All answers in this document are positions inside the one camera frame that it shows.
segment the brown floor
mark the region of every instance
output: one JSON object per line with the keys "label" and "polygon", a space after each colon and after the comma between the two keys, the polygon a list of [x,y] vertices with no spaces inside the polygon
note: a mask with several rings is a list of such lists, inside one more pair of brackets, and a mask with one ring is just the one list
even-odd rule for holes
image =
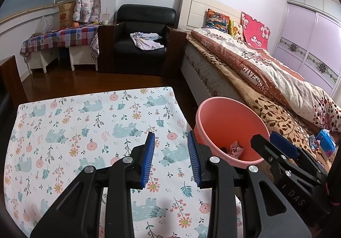
{"label": "brown floor", "polygon": [[198,106],[182,74],[177,79],[106,74],[96,72],[94,66],[90,65],[76,65],[75,71],[72,72],[68,63],[58,64],[55,61],[48,65],[46,74],[42,69],[36,69],[23,81],[23,88],[30,102],[87,93],[162,86],[173,88],[185,118],[194,128]]}

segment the pink trash can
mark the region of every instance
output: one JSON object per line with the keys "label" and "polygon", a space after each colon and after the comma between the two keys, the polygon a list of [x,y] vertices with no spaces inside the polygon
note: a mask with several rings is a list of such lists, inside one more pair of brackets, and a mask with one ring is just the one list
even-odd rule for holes
{"label": "pink trash can", "polygon": [[[246,105],[227,97],[211,97],[201,103],[195,121],[198,142],[209,146],[213,155],[243,169],[263,161],[251,148],[251,138],[260,134],[269,140],[270,134],[260,117]],[[220,150],[222,147],[229,150],[234,141],[244,149],[240,159]]]}

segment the pink towel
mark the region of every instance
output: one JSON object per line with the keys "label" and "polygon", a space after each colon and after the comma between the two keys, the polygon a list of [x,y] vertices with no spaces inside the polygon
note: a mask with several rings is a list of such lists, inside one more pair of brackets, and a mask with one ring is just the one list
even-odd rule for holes
{"label": "pink towel", "polygon": [[244,12],[241,13],[241,19],[246,42],[256,49],[268,50],[269,28]]}

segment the white headboard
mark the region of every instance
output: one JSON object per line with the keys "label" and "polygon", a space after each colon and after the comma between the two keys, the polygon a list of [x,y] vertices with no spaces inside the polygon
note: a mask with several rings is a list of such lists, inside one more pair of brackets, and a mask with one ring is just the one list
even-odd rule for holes
{"label": "white headboard", "polygon": [[212,9],[240,23],[241,12],[215,0],[181,0],[179,28],[192,30],[206,26],[207,10]]}

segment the white patterned tablecloth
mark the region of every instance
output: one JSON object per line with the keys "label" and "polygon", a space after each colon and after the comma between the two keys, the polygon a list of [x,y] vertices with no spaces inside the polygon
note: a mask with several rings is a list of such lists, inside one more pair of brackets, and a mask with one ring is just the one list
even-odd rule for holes
{"label": "white patterned tablecloth", "polygon": [[[29,236],[85,166],[111,166],[144,144],[149,131],[156,136],[149,182],[144,190],[131,191],[135,237],[206,237],[211,191],[198,189],[193,180],[187,149],[190,126],[170,87],[20,105],[5,163],[7,211]],[[102,203],[100,237],[106,191]],[[145,212],[155,207],[156,216]]]}

